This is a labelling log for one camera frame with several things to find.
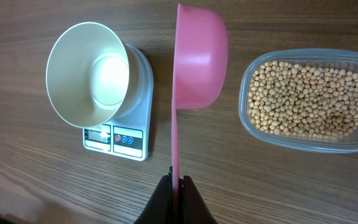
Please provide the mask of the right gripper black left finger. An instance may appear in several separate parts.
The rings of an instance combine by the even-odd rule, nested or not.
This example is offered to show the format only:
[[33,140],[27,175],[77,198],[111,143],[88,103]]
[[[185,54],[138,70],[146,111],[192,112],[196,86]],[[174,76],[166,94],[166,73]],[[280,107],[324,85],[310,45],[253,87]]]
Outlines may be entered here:
[[150,196],[144,210],[134,224],[169,224],[172,220],[172,167],[164,175]]

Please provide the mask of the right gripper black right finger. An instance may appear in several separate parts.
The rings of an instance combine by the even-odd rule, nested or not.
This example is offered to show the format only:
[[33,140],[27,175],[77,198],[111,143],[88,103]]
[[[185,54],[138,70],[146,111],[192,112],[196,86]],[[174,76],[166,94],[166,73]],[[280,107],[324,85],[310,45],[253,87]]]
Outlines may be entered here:
[[180,223],[184,224],[217,224],[206,206],[192,178],[183,177],[181,187]]

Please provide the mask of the pink plastic measuring scoop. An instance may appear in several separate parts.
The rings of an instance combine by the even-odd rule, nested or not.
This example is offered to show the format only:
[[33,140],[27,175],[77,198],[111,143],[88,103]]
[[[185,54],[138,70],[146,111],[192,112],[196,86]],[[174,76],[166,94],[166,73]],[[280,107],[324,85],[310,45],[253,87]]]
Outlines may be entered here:
[[172,189],[179,193],[177,110],[198,110],[213,104],[224,84],[228,36],[219,14],[178,5],[172,83]]

